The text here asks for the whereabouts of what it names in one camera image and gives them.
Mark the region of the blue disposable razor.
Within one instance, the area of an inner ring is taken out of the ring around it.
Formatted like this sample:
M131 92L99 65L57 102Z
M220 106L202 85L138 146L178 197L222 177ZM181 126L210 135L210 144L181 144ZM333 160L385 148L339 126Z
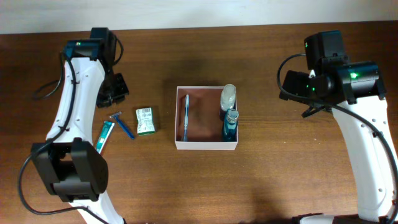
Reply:
M119 126L121 127L121 129L127 134L127 136L128 136L130 139L135 139L135 137L134 137L133 133L130 131L130 129L129 129L129 128L124 124L124 122L119 118L121 114L122 114L122 112L119 111L119 112L117 112L117 113L111 114L109 117L110 117L111 119L114 119L114 120L119 124Z

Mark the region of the green white soap packet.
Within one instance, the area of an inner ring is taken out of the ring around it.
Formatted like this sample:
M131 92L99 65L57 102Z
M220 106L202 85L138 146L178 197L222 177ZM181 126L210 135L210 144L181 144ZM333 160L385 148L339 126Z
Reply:
M155 124L152 108L137 109L136 118L138 135L143 136L155 133Z

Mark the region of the white spray bottle blue base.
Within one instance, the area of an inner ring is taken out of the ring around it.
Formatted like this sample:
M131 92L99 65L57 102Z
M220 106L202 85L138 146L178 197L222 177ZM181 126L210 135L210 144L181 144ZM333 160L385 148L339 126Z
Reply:
M235 107L236 87L233 84L224 86L220 97L220 120L224 120L226 112Z

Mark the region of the blue white toothbrush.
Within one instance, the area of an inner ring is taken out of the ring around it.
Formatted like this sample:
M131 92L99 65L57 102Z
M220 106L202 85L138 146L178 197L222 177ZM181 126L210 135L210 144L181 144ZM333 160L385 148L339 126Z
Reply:
M188 129L188 113L189 113L190 96L185 96L185 114L184 114L184 124L183 124L183 138L182 141L187 141L187 129Z

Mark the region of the teal mouthwash bottle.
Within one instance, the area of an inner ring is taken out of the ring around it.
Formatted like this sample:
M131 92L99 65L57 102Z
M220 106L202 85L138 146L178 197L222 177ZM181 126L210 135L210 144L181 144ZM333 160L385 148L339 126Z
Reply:
M229 109L224 117L222 137L223 141L235 141L238 128L239 113L236 109Z

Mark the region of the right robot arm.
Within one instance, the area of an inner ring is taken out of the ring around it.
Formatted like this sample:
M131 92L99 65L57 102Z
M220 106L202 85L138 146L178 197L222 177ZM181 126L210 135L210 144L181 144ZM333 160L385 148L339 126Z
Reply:
M309 213L293 217L293 223L397 223L397 154L378 65L351 63L338 30L310 35L303 44L309 72L289 70L278 78L279 97L308 105L304 118L320 111L333 115L348 150L358 212Z

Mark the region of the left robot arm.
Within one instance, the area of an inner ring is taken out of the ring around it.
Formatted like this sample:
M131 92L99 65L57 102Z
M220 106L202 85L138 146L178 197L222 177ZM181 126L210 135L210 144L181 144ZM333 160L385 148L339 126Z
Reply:
M108 165L93 144L96 108L122 102L129 90L113 72L122 46L106 27L87 39L70 40L61 53L64 82L55 121L43 143L34 143L30 160L50 195L69 203L87 223L125 223L106 191Z

